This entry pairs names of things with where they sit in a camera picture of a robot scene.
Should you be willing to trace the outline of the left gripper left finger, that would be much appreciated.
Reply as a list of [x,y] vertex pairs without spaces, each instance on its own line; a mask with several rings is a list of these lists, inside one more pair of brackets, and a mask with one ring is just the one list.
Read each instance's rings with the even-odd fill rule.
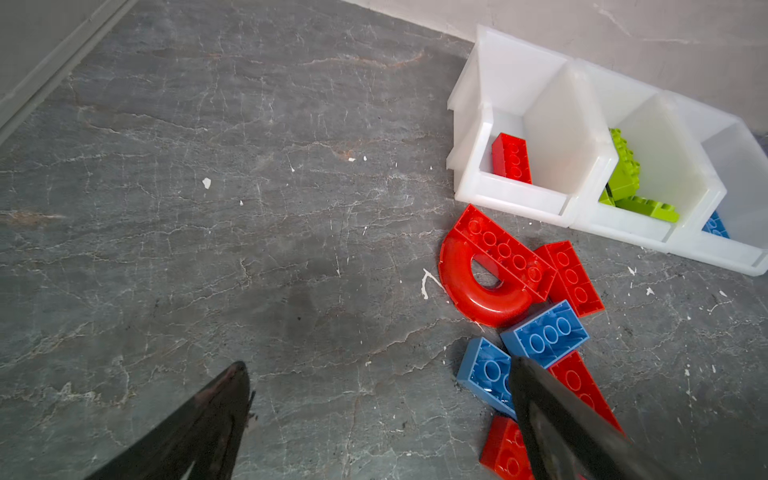
[[91,479],[230,479],[254,393],[236,361]]

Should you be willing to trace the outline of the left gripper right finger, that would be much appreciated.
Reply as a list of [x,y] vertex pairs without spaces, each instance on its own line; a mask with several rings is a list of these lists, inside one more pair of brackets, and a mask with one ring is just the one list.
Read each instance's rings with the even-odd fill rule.
[[677,479],[538,363],[513,356],[509,388],[536,479]]

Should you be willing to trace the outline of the red lego brick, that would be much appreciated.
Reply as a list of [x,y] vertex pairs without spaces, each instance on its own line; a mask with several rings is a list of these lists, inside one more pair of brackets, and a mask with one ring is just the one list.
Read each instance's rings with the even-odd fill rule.
[[548,371],[582,402],[592,408],[617,431],[624,434],[611,407],[602,395],[581,355],[574,350],[548,368]]
[[549,292],[552,302],[567,300],[579,318],[605,309],[570,241],[543,245],[537,248],[535,253],[556,271]]
[[527,143],[524,139],[500,133],[492,143],[491,153],[495,175],[532,183]]
[[534,478],[522,432],[506,416],[494,416],[479,462],[504,480]]

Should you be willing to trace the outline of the red lego brick top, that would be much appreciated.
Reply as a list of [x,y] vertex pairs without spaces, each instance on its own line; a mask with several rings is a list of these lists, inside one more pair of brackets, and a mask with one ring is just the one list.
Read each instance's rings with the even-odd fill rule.
[[549,292],[552,302],[567,300],[579,318],[605,309],[570,241],[543,245],[537,248],[535,253],[556,271]]

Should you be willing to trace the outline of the blue lego brick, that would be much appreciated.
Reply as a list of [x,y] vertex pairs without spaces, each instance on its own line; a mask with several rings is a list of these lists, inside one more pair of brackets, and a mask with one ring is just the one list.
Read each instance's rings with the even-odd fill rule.
[[510,354],[528,357],[548,369],[575,351],[589,334],[567,300],[500,334]]
[[509,390],[511,357],[489,340],[469,341],[459,371],[458,383],[500,414],[517,420]]
[[702,230],[715,236],[729,238],[727,229],[725,228],[720,216],[716,211],[711,214],[709,219],[704,224]]

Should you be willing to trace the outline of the green lego brick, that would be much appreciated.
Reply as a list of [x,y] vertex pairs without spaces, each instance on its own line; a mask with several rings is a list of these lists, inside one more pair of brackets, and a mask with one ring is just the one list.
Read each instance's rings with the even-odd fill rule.
[[619,160],[607,188],[609,196],[618,201],[634,196],[640,188],[641,166],[634,159],[634,153],[623,138],[621,130],[612,128],[610,134]]
[[641,196],[632,196],[615,200],[615,206],[617,208],[670,223],[677,223],[680,218],[673,205]]

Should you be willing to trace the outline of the white right bin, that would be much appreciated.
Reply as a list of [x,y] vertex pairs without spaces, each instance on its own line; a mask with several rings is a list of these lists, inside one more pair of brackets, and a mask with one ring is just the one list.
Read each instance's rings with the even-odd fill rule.
[[[672,234],[668,251],[750,276],[767,272],[767,155],[744,121],[673,93],[682,120],[725,187],[719,202],[706,206],[691,227]],[[702,230],[720,216],[729,238]]]

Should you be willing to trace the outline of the white bin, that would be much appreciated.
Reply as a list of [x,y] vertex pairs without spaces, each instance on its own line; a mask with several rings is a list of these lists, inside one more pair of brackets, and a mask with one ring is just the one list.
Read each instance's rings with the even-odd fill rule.
[[641,166],[638,195],[670,204],[676,223],[593,201],[572,227],[671,253],[706,222],[726,194],[674,95],[582,60],[609,128],[618,128]]
[[447,107],[458,201],[569,227],[617,165],[584,65],[489,27]]
[[[668,251],[750,276],[767,272],[767,155],[744,121],[673,93],[682,120],[725,187],[719,202],[706,206],[691,227],[672,234]],[[720,216],[729,238],[702,230]]]

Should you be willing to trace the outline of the white middle bin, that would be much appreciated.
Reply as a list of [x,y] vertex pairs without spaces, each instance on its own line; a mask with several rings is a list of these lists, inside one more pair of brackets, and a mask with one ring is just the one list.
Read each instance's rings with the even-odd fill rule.
[[674,95],[582,60],[609,128],[618,128],[641,166],[638,195],[670,204],[676,223],[593,201],[572,227],[671,253],[706,222],[726,194]]

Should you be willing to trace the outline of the white left bin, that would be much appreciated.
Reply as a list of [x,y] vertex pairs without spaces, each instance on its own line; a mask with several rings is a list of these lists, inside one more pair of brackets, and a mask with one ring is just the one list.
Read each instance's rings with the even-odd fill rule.
[[489,27],[447,107],[458,201],[569,227],[617,165],[584,65]]

